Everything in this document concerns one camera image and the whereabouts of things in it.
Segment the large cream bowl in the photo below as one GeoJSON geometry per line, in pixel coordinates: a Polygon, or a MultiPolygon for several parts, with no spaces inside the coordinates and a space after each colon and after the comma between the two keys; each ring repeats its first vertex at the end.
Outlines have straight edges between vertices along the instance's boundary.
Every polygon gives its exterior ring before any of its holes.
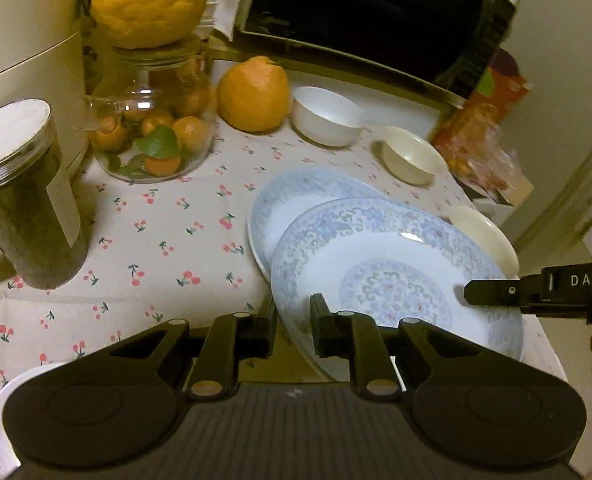
{"type": "Polygon", "coordinates": [[[443,218],[463,232],[486,252],[507,278],[516,278],[520,263],[514,247],[498,226],[478,210],[449,206],[443,218]]]}

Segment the blue patterned plate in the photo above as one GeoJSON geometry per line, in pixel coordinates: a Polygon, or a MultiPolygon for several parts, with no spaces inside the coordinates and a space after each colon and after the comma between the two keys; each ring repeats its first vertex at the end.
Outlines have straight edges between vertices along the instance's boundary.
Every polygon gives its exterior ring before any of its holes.
{"type": "Polygon", "coordinates": [[[271,263],[271,292],[290,339],[323,376],[343,382],[346,361],[315,353],[310,298],[328,309],[369,315],[379,326],[420,318],[520,359],[520,311],[472,307],[471,280],[501,280],[501,269],[471,237],[426,211],[384,198],[341,198],[290,223],[271,263]]]}
{"type": "Polygon", "coordinates": [[[385,198],[373,186],[337,171],[287,171],[264,185],[247,220],[248,243],[265,280],[271,280],[271,261],[286,229],[305,211],[347,197],[385,198]]]}

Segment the medium cream bowl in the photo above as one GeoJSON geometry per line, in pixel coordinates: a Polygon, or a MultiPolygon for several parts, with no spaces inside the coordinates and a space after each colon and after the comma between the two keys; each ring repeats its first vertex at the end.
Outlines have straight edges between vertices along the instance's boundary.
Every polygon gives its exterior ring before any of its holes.
{"type": "Polygon", "coordinates": [[[448,172],[445,159],[429,142],[407,129],[387,126],[379,129],[381,159],[388,171],[410,185],[430,185],[448,172]]]}

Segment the small white bowl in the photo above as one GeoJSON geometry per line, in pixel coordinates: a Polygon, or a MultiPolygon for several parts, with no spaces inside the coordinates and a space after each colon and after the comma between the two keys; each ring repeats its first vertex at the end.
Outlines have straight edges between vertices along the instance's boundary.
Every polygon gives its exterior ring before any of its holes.
{"type": "Polygon", "coordinates": [[[366,127],[366,114],[341,94],[304,86],[293,92],[290,120],[313,143],[346,148],[357,142],[366,127]]]}

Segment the white kitchen appliance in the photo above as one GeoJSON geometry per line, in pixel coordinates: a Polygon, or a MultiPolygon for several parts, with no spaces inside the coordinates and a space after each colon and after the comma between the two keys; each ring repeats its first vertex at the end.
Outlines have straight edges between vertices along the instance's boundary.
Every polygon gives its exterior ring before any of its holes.
{"type": "Polygon", "coordinates": [[[70,176],[88,147],[84,93],[79,0],[0,0],[0,107],[46,101],[70,176]]]}

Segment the black white cardboard box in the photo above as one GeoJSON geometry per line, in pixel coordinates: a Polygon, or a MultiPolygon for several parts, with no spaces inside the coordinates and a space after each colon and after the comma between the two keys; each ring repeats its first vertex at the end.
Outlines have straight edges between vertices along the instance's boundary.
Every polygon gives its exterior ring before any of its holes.
{"type": "Polygon", "coordinates": [[[505,190],[486,191],[476,184],[464,184],[464,190],[474,207],[497,226],[510,218],[510,215],[534,192],[534,186],[524,176],[520,176],[505,190]]]}

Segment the cherry print tablecloth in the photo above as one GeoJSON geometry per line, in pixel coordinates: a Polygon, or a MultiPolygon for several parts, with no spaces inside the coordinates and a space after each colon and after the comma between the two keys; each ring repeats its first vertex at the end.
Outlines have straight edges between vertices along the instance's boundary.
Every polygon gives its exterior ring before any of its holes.
{"type": "Polygon", "coordinates": [[[289,127],[253,136],[218,124],[196,170],[154,184],[119,181],[87,159],[72,182],[88,241],[78,274],[41,290],[0,266],[0,392],[31,368],[81,358],[171,318],[207,326],[259,307],[269,286],[247,220],[264,185],[283,172],[348,174],[436,216],[466,203],[448,174],[425,188],[392,177],[375,142],[366,131],[352,148],[325,150],[289,127]]]}

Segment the plastic bag of oranges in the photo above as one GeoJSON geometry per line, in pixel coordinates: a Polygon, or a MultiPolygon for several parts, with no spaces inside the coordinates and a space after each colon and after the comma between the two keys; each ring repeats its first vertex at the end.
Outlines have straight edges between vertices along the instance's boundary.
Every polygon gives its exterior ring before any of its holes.
{"type": "Polygon", "coordinates": [[[501,146],[498,115],[489,103],[463,108],[433,138],[451,174],[486,192],[509,192],[522,175],[516,155],[501,146]]]}

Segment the red gift box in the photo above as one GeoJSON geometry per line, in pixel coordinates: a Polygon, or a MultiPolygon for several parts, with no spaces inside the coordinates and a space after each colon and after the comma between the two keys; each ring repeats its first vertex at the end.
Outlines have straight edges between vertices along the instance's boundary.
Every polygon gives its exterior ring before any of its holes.
{"type": "Polygon", "coordinates": [[[467,141],[482,142],[487,129],[500,125],[531,88],[515,58],[504,49],[497,50],[470,99],[438,127],[431,143],[448,145],[459,134],[467,141]]]}

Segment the glass jar with kumquats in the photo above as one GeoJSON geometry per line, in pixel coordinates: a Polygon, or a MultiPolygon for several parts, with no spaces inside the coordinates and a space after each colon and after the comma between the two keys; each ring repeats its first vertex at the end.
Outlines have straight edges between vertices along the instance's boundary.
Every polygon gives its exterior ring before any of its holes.
{"type": "Polygon", "coordinates": [[[207,158],[215,133],[207,44],[189,35],[154,49],[113,47],[85,104],[107,174],[130,183],[182,177],[207,158]]]}

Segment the orange citrus on table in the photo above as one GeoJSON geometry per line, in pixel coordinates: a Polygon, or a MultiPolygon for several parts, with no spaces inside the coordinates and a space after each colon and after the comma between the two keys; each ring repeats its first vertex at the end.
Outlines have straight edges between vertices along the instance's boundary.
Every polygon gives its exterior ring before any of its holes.
{"type": "Polygon", "coordinates": [[[221,77],[217,104],[220,117],[235,129],[249,133],[273,131],[289,112],[287,73],[267,56],[249,58],[221,77]]]}

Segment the grey refrigerator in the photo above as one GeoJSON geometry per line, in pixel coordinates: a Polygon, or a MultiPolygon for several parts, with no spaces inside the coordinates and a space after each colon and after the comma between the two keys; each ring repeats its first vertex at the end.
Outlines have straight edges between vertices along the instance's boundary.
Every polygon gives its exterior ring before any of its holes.
{"type": "Polygon", "coordinates": [[[592,0],[518,0],[503,47],[532,86],[501,126],[534,187],[502,226],[528,274],[558,263],[592,214],[592,0]]]}

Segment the black microwave oven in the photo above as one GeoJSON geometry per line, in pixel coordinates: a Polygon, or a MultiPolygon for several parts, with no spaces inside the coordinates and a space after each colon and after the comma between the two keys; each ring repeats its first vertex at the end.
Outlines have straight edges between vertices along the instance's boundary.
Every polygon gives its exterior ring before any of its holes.
{"type": "Polygon", "coordinates": [[[390,70],[460,106],[514,13],[511,0],[241,0],[236,26],[390,70]]]}

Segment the dark jar with metal lid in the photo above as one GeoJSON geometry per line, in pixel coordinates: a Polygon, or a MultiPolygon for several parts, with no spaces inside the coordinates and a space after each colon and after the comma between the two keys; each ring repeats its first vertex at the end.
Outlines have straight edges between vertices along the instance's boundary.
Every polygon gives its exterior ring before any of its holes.
{"type": "Polygon", "coordinates": [[[86,258],[52,109],[41,99],[0,107],[0,249],[39,289],[68,282],[86,258]]]}

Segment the orange citrus on jar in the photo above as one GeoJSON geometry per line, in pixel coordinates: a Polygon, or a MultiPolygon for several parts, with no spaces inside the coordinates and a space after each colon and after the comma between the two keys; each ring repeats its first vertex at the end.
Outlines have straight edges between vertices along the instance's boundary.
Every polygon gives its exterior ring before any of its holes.
{"type": "Polygon", "coordinates": [[[207,0],[90,0],[90,16],[110,46],[154,49],[191,34],[206,6],[207,0]]]}

